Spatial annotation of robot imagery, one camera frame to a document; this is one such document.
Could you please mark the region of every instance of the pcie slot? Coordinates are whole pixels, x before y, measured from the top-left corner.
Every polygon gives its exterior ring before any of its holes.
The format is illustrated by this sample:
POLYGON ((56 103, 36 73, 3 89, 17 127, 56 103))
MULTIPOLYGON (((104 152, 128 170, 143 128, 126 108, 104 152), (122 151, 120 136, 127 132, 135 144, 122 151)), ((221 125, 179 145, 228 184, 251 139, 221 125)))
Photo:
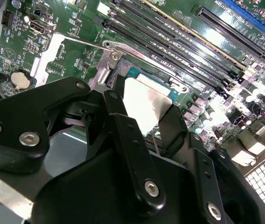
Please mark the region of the pcie slot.
POLYGON ((265 25, 263 25, 260 21, 254 18, 251 14, 249 14, 247 11, 245 11, 240 6, 238 6, 234 1, 232 0, 220 0, 220 1, 226 6, 228 6, 229 8, 231 8, 238 15, 240 15, 244 20, 248 21, 249 23, 254 25, 257 29, 259 29, 261 32, 265 33, 265 25))
POLYGON ((168 63, 171 67, 178 67, 177 70, 179 70, 179 71, 174 70, 175 73, 178 72, 177 73, 178 75, 180 75, 180 73, 186 73, 188 75, 193 76, 195 79, 199 80, 200 82, 202 82, 204 85, 208 86, 211 89, 215 90, 217 88, 217 84, 210 82, 210 80, 206 79, 205 77, 202 77, 200 74, 196 73, 195 71, 192 72, 190 69, 188 69, 182 63, 174 61, 173 58, 170 58, 163 51, 157 49, 156 47, 153 47, 151 45, 151 43, 144 41, 143 39, 139 38, 137 35, 133 34, 132 32, 124 29, 124 27, 119 26, 118 24, 112 22, 110 24, 110 28, 113 31, 129 38, 130 40, 132 40, 136 44, 142 46, 143 48, 148 49, 149 51, 153 52, 153 54, 159 55, 159 57, 164 58, 164 61, 166 63, 168 63))
MULTIPOLYGON (((177 50, 175 50, 175 52, 176 53, 179 53, 179 54, 182 54, 183 57, 190 64, 195 63, 198 67, 200 67, 203 71, 205 71, 205 73, 207 72, 208 74, 210 74, 212 76, 215 76, 215 78, 217 78, 217 79, 220 79, 220 80, 222 79, 221 75, 217 75, 217 73, 215 73, 216 71, 212 70, 211 68, 209 68, 208 66, 204 65, 203 63, 202 63, 202 65, 203 65, 202 66, 201 63, 198 62, 198 60, 196 58, 193 58, 194 59, 193 62, 190 61, 189 60, 189 57, 192 57, 192 56, 188 55, 187 53, 184 53, 183 52, 183 48, 186 49, 187 51, 195 54, 195 55, 201 56, 202 59, 204 59, 211 66, 213 66, 218 71, 220 71, 221 72, 220 74, 224 74, 225 76, 228 75, 228 72, 229 72, 228 68, 224 68, 223 66, 220 66, 220 63, 217 62, 217 61, 214 62, 213 57, 211 57, 210 55, 207 55, 205 52, 203 52, 200 49, 198 49, 198 47, 196 47, 196 46, 189 46, 187 43, 184 43, 180 38, 177 40, 177 38, 175 38, 175 34, 173 34, 172 31, 164 32, 164 31, 160 30, 159 28, 157 28, 155 25, 152 25, 151 23, 144 21, 143 17, 140 17, 140 16, 137 15, 138 12, 135 13, 135 11, 133 12, 133 11, 130 11, 128 9, 126 9, 126 12, 131 12, 134 15, 134 17, 142 20, 142 23, 143 24, 145 23, 147 25, 147 29, 146 29, 147 31, 146 32, 148 32, 149 35, 150 35, 150 33, 152 34, 152 32, 148 28, 151 28, 158 35, 161 34, 161 35, 159 35, 159 37, 162 38, 165 41, 164 44, 166 44, 166 45, 170 44, 171 46, 168 46, 168 47, 172 48, 173 50, 177 49, 178 52, 177 52, 177 50)), ((118 12, 117 16, 120 17, 120 18, 122 18, 122 19, 124 19, 126 22, 130 23, 132 26, 136 26, 136 23, 131 23, 131 19, 127 19, 124 16, 121 16, 121 12, 118 12)), ((156 33, 153 33, 153 35, 150 35, 150 36, 152 38, 155 38, 156 33)))
POLYGON ((129 20, 125 16, 122 16, 119 14, 115 17, 115 19, 120 21, 120 22, 124 21, 126 24, 129 24, 130 26, 134 27, 135 29, 141 30, 144 34, 146 34, 150 38, 154 39, 155 42, 159 43, 160 47, 167 49, 167 51, 170 52, 171 55, 174 55, 175 57, 182 58, 184 61, 186 61, 188 64, 190 64, 191 67, 195 67, 194 65, 196 65, 204 73, 208 74, 209 76, 213 76, 217 80, 217 82, 221 82, 222 77, 220 77, 219 75, 216 75, 216 73, 213 70, 211 70, 209 67, 207 67, 203 64, 201 65, 199 62, 191 61, 189 59, 190 56, 188 54, 184 53, 183 51, 181 51, 176 46, 171 45, 169 42, 167 42, 166 40, 164 40, 160 36, 156 36, 155 33, 148 30, 147 28, 143 27, 142 25, 139 25, 136 22, 131 22, 131 20, 129 20))
MULTIPOLYGON (((163 52, 165 52, 168 56, 172 57, 174 60, 179 61, 181 63, 181 60, 187 62, 190 67, 194 67, 194 63, 191 62, 187 57, 188 55, 183 52, 178 52, 174 50, 174 48, 170 49, 170 45, 168 42, 164 41, 161 38, 156 37, 155 33, 147 30, 145 27, 137 25, 137 23, 130 22, 129 19, 123 17, 123 16, 117 16, 115 17, 120 23, 125 24, 125 26, 130 26, 130 29, 134 29, 135 31, 142 31, 151 41, 154 43, 153 46, 158 49, 163 49, 163 52)), ((197 75, 202 75, 194 71, 193 69, 188 68, 187 65, 181 63, 181 66, 184 70, 186 70, 188 73, 195 73, 197 75)), ((212 76, 216 79, 217 82, 221 82, 221 79, 219 79, 217 76, 215 76, 213 73, 207 72, 206 68, 203 68, 203 66, 198 66, 201 70, 204 71, 205 74, 208 74, 209 76, 212 76)))
MULTIPOLYGON (((149 10, 149 8, 142 4, 142 7, 146 8, 147 10, 149 10)), ((143 20, 145 20, 146 22, 150 23, 151 25, 155 26, 156 28, 162 30, 164 33, 166 33, 167 35, 171 36, 172 38, 177 38, 177 41, 180 42, 180 44, 184 45, 186 48, 190 48, 193 51, 197 52, 199 55, 204 56, 204 59, 206 61, 208 61, 209 63, 215 65, 218 67, 219 70, 222 70, 224 73, 229 71, 229 68, 226 67, 226 65, 224 65, 222 62, 217 61, 215 58, 213 58, 211 55, 206 54, 204 51, 202 51, 201 49, 199 49, 197 46, 193 45, 191 46, 189 43, 183 39, 182 36, 179 35, 178 32, 175 32, 171 29, 169 29, 168 27, 166 27, 163 23, 169 23, 172 27, 175 27, 177 30, 182 31, 183 35, 185 37, 187 37, 188 39, 191 39, 193 42, 197 42, 198 44, 204 46, 205 48, 207 48, 208 50, 210 50, 213 54, 215 54, 218 58, 220 58, 220 60, 225 61, 227 63, 230 64, 230 66, 235 66, 234 63, 232 63, 231 61, 229 61, 228 59, 226 59, 225 57, 223 57, 221 54, 219 54, 217 51, 215 51, 213 48, 207 46, 203 41, 195 38, 194 36, 192 36, 191 34, 189 34, 187 31, 182 30, 181 28, 177 27, 177 25, 171 23, 168 20, 165 20, 164 17, 162 17, 161 15, 159 15, 158 13, 152 11, 151 13, 159 20, 154 20, 152 19, 149 15, 147 15, 146 13, 144 13, 142 10, 140 10, 139 8, 131 5, 128 2, 122 1, 120 3, 120 5, 123 7, 123 9, 129 10, 131 11, 133 14, 135 14, 138 17, 141 17, 143 20)))
POLYGON ((180 23, 179 21, 177 21, 176 19, 172 18, 170 15, 166 14, 164 11, 162 11, 161 9, 159 9, 158 7, 156 7, 155 5, 153 5, 150 1, 148 0, 129 0, 130 2, 134 2, 138 5, 140 5, 141 7, 147 9, 148 11, 155 13, 157 15, 162 15, 161 17, 166 20, 166 22, 168 24, 174 24, 177 27, 180 28, 180 30, 184 30, 185 32, 188 32, 189 34, 191 34, 192 36, 194 36, 196 39, 202 41, 204 43, 204 45, 209 46, 210 48, 214 49, 216 52, 220 53, 222 56, 224 56, 226 59, 229 59, 230 61, 232 61, 235 65, 237 65, 240 69, 244 70, 246 69, 246 67, 241 64, 237 58, 233 58, 233 56, 227 54, 226 52, 224 52, 223 50, 221 50, 219 47, 215 46, 213 43, 207 41, 206 39, 204 39, 204 37, 200 36, 199 34, 197 34, 195 31, 193 31, 192 29, 188 28, 187 26, 183 25, 182 23, 180 23))
POLYGON ((258 61, 265 64, 265 51, 262 48, 222 21, 212 12, 208 11, 204 7, 200 7, 197 16, 202 21, 206 22, 210 27, 214 28, 224 37, 243 49, 246 53, 252 55, 258 61))

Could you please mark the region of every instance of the ram slot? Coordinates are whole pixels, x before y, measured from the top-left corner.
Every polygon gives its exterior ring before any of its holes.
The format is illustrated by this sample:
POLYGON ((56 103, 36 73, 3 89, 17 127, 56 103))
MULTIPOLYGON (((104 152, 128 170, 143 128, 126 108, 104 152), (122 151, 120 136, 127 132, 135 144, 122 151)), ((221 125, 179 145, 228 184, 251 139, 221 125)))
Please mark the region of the ram slot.
POLYGON ((133 28, 137 29, 137 30, 141 30, 144 34, 146 34, 148 37, 154 39, 154 41, 159 45, 159 48, 163 48, 164 50, 166 50, 167 52, 169 52, 168 54, 170 54, 171 56, 174 56, 176 58, 181 58, 183 59, 185 62, 187 62, 188 66, 190 67, 197 67, 200 70, 202 70, 205 74, 212 76, 217 82, 221 82, 222 81, 222 77, 220 77, 219 75, 215 74, 215 71, 211 70, 209 67, 201 64, 200 62, 193 60, 191 61, 189 59, 189 55, 184 53, 181 49, 179 49, 177 46, 170 44, 166 38, 163 38, 161 36, 158 36, 156 33, 154 33, 153 31, 147 29, 146 27, 138 24, 137 22, 132 22, 131 19, 128 19, 127 17, 118 14, 115 17, 116 20, 120 21, 120 22, 125 22, 126 24, 129 24, 130 26, 132 26, 133 28))
MULTIPOLYGON (((146 8, 147 10, 150 10, 146 5, 144 5, 140 2, 138 2, 138 4, 140 4, 142 7, 146 8)), ((120 8, 122 8, 122 10, 131 11, 133 14, 141 17, 147 23, 150 23, 151 25, 155 26, 156 28, 162 30, 164 33, 168 34, 172 38, 177 39, 177 41, 180 42, 181 45, 184 45, 186 48, 192 49, 197 54, 202 55, 206 61, 208 61, 210 64, 212 64, 214 66, 217 66, 218 69, 222 70, 224 73, 226 73, 230 70, 230 68, 227 67, 227 65, 225 65, 225 64, 228 64, 230 67, 236 66, 236 68, 238 70, 242 70, 237 65, 235 65, 233 62, 231 62, 230 60, 228 60, 227 58, 225 58, 221 54, 219 54, 216 50, 207 46, 203 41, 192 36, 186 30, 182 30, 181 28, 177 27, 177 25, 166 20, 163 16, 159 15, 158 13, 151 10, 151 13, 155 16, 155 19, 156 19, 155 20, 152 17, 150 17, 148 14, 144 13, 139 8, 131 5, 131 3, 128 3, 126 1, 122 1, 120 3, 120 5, 121 5, 120 8), (175 31, 168 28, 165 24, 170 24, 173 28, 175 28, 175 31), (216 58, 205 53, 203 50, 198 48, 195 44, 199 44, 199 45, 204 46, 212 54, 216 55, 216 58)))
POLYGON ((144 49, 147 49, 149 51, 152 52, 151 57, 153 55, 158 56, 158 60, 155 60, 157 62, 161 62, 163 61, 163 64, 167 64, 167 67, 171 70, 173 70, 176 74, 178 74, 178 76, 181 76, 182 74, 187 74, 195 79, 197 79, 198 81, 200 81, 202 84, 204 84, 205 86, 208 86, 211 89, 216 89, 217 88, 217 84, 211 82, 210 80, 208 80, 207 78, 203 77, 201 74, 198 74, 195 71, 191 71, 187 66, 185 66, 184 64, 178 62, 177 60, 173 59, 172 57, 168 56, 167 54, 165 54, 163 51, 161 51, 157 46, 152 45, 152 43, 150 43, 149 41, 144 40, 143 38, 140 38, 139 36, 137 36, 136 34, 132 33, 131 31, 127 30, 127 27, 130 27, 128 24, 125 25, 126 27, 124 28, 123 26, 118 25, 117 22, 112 22, 110 24, 110 29, 112 29, 114 32, 121 34, 127 38, 129 38, 130 40, 132 40, 133 42, 135 42, 136 44, 142 46, 144 49))
MULTIPOLYGON (((153 35, 150 35, 152 38, 155 38, 156 36, 158 36, 159 40, 160 38, 162 38, 165 41, 165 44, 168 45, 170 44, 170 48, 172 50, 174 50, 176 53, 183 55, 183 57, 190 63, 194 63, 197 67, 199 67, 200 69, 202 69, 205 73, 208 73, 211 76, 214 76, 216 79, 222 80, 222 76, 225 76, 226 78, 228 77, 228 72, 229 70, 227 68, 223 68, 222 66, 219 66, 219 63, 214 62, 214 60, 210 60, 210 58, 212 58, 211 56, 205 54, 204 52, 200 52, 200 50, 196 47, 196 46, 188 46, 187 44, 185 44, 183 41, 181 40, 177 40, 177 38, 175 38, 175 35, 173 34, 168 34, 168 32, 164 32, 162 30, 159 29, 159 27, 156 27, 154 25, 152 25, 151 23, 144 21, 144 19, 140 16, 138 16, 135 12, 132 12, 130 10, 126 9, 126 13, 123 14, 122 12, 118 12, 117 16, 119 16, 120 18, 122 18, 123 20, 125 20, 126 22, 131 22, 131 18, 130 15, 133 15, 134 18, 137 18, 138 21, 142 21, 141 26, 142 27, 147 27, 147 32, 154 32, 153 35)), ((136 23, 133 22, 131 24, 132 26, 136 27, 136 23)))
POLYGON ((222 21, 212 12, 204 7, 200 7, 197 11, 197 17, 206 22, 210 27, 218 31, 228 40, 235 43, 243 51, 265 64, 265 51, 262 48, 222 21))
POLYGON ((194 66, 194 63, 190 61, 187 57, 188 55, 185 54, 184 52, 178 52, 174 50, 174 48, 170 48, 170 45, 167 41, 159 38, 156 36, 155 33, 152 31, 148 30, 147 28, 138 25, 136 22, 132 22, 128 18, 125 18, 124 16, 116 16, 115 19, 124 24, 126 28, 129 27, 129 29, 135 31, 134 33, 139 33, 139 31, 143 32, 143 35, 146 36, 146 39, 149 40, 147 43, 151 44, 155 48, 158 48, 162 50, 165 54, 168 56, 172 57, 175 61, 178 61, 181 63, 181 67, 186 70, 188 73, 191 74, 197 74, 204 76, 207 80, 213 80, 213 83, 215 85, 218 85, 221 82, 221 79, 218 79, 217 76, 215 76, 213 73, 209 73, 206 71, 206 68, 203 68, 203 66, 198 66, 200 69, 196 68, 194 66))

